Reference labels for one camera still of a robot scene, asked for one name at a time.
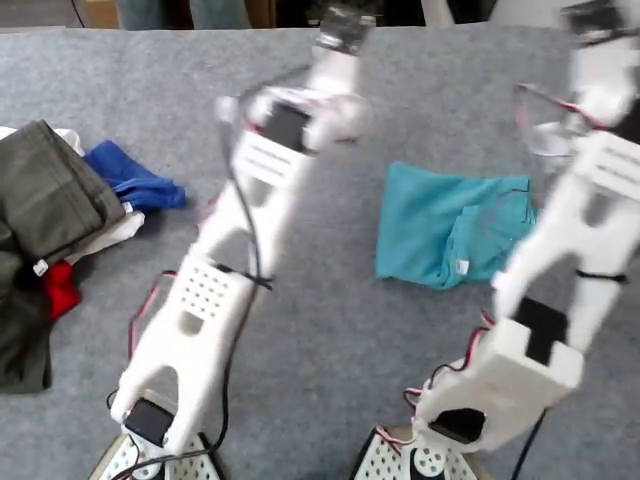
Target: red fabric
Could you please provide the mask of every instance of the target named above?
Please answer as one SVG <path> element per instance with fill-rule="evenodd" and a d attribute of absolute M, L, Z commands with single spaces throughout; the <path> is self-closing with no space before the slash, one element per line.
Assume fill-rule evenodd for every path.
<path fill-rule="evenodd" d="M 54 321 L 80 303 L 80 292 L 71 281 L 73 267 L 64 260 L 49 267 L 42 279 L 51 301 L 49 320 Z"/>

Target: blue fabric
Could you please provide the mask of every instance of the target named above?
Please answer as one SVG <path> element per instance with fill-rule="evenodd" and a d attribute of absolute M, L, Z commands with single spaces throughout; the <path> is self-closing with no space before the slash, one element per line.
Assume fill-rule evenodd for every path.
<path fill-rule="evenodd" d="M 151 212 L 161 208 L 183 208 L 187 203 L 183 187 L 151 173 L 111 140 L 100 143 L 84 159 L 109 184 L 120 201 L 129 202 L 134 210 Z"/>
<path fill-rule="evenodd" d="M 380 215 L 376 274 L 438 290 L 489 280 L 535 224 L 530 191 L 524 175 L 463 177 L 392 164 Z M 461 265 L 468 265 L 466 273 Z"/>

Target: clothing pile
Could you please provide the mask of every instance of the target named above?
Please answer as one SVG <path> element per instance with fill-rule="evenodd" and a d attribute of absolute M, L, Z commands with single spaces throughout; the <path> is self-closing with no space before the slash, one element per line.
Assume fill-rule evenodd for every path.
<path fill-rule="evenodd" d="M 536 213 L 527 176 L 445 175 L 396 162 L 385 185 L 376 274 L 437 290 L 488 281 Z"/>
<path fill-rule="evenodd" d="M 72 265 L 186 203 L 113 142 L 82 155 L 71 130 L 0 127 L 0 393 L 50 386 L 53 321 L 80 301 Z"/>

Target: gray carpet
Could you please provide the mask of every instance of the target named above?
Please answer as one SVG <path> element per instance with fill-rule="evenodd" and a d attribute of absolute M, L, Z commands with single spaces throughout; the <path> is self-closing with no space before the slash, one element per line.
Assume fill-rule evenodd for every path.
<path fill-rule="evenodd" d="M 201 204 L 223 181 L 214 99 L 307 61 L 312 37 L 1 36 L 0 124 L 44 118 L 75 128 L 85 146 L 112 138 L 186 184 Z M 526 172 L 539 180 L 539 165 L 512 126 L 511 91 L 527 81 L 562 92 L 569 46 L 557 32 L 483 25 L 374 32 L 363 65 L 373 131 L 318 162 L 288 232 L 277 287 L 241 342 L 223 448 L 234 478 L 345 478 L 375 423 L 408 421 L 402 389 L 461 354 L 478 308 L 490 306 L 486 285 L 434 292 L 374 277 L 386 167 L 408 159 L 439 172 Z M 70 480 L 91 471 L 118 432 L 104 397 L 126 365 L 126 322 L 154 275 L 176 267 L 194 236 L 191 212 L 170 212 L 80 266 L 83 303 L 52 336 L 53 388 L 0 398 L 3 479 Z M 562 303 L 571 280 L 547 276 L 538 298 Z M 523 478 L 637 476 L 637 290 L 628 288 L 597 338 L 582 390 L 547 417 Z M 219 417 L 218 402 L 211 399 L 211 419 Z M 486 456 L 497 479 L 507 478 L 521 444 Z"/>

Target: white label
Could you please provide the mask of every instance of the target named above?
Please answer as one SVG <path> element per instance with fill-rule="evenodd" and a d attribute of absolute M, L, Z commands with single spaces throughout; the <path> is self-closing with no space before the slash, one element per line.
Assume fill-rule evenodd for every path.
<path fill-rule="evenodd" d="M 245 132 L 234 156 L 235 165 L 245 173 L 274 187 L 295 183 L 311 157 L 291 150 L 254 132 Z"/>
<path fill-rule="evenodd" d="M 640 145 L 608 132 L 581 142 L 575 173 L 596 185 L 640 201 Z"/>
<path fill-rule="evenodd" d="M 41 277 L 45 274 L 45 272 L 49 270 L 49 265 L 43 259 L 38 260 L 38 262 L 33 266 L 33 272 Z"/>
<path fill-rule="evenodd" d="M 466 275 L 469 271 L 469 260 L 456 260 L 456 272 Z"/>

